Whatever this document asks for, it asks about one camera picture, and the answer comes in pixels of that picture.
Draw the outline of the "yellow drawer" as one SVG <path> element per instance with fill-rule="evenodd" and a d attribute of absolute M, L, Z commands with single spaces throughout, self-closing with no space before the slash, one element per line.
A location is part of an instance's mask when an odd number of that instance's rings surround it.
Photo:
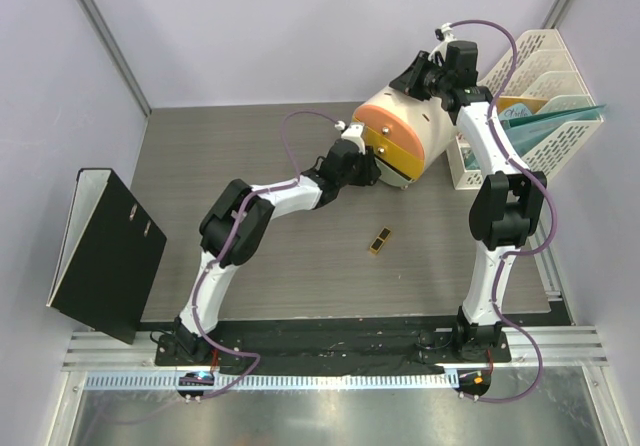
<path fill-rule="evenodd" d="M 417 180 L 424 171 L 424 161 L 405 151 L 382 134 L 367 128 L 364 133 L 367 146 L 373 148 L 376 158 L 407 180 Z"/>

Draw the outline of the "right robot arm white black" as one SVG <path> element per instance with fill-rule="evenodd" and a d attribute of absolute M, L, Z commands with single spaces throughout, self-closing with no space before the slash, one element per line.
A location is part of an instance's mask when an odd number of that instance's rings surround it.
<path fill-rule="evenodd" d="M 483 176 L 469 211 L 476 259 L 467 297 L 459 307 L 450 348 L 455 358 L 481 361 L 501 346 L 501 308 L 516 257 L 536 231 L 546 177 L 533 172 L 501 129 L 490 90 L 477 83 L 478 49 L 454 40 L 444 52 L 421 51 L 390 87 L 434 103 L 468 141 Z"/>

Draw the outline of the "cream cylindrical drawer organizer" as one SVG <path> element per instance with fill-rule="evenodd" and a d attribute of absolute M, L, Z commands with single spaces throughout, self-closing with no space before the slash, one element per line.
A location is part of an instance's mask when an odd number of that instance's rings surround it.
<path fill-rule="evenodd" d="M 364 104 L 386 109 L 413 129 L 425 153 L 423 173 L 444 153 L 456 134 L 449 113 L 442 109 L 438 98 L 420 101 L 386 86 L 361 105 Z"/>

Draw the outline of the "orange top drawer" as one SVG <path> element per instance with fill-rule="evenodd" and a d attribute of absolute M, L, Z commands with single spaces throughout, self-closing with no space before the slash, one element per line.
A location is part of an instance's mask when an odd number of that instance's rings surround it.
<path fill-rule="evenodd" d="M 355 110 L 353 118 L 365 125 L 365 131 L 367 128 L 373 129 L 405 151 L 424 160 L 424 149 L 417 134 L 395 114 L 376 105 L 364 104 Z"/>

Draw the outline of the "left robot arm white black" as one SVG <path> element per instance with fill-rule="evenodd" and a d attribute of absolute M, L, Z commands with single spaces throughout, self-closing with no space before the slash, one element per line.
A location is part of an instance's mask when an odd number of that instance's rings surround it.
<path fill-rule="evenodd" d="M 189 300 L 166 336 L 167 348 L 190 364 L 205 363 L 214 345 L 208 334 L 239 270 L 257 252 L 270 222 L 334 201 L 346 186 L 374 185 L 381 175 L 374 148 L 337 140 L 320 163 L 291 180 L 270 185 L 231 181 L 199 226 L 201 263 Z"/>

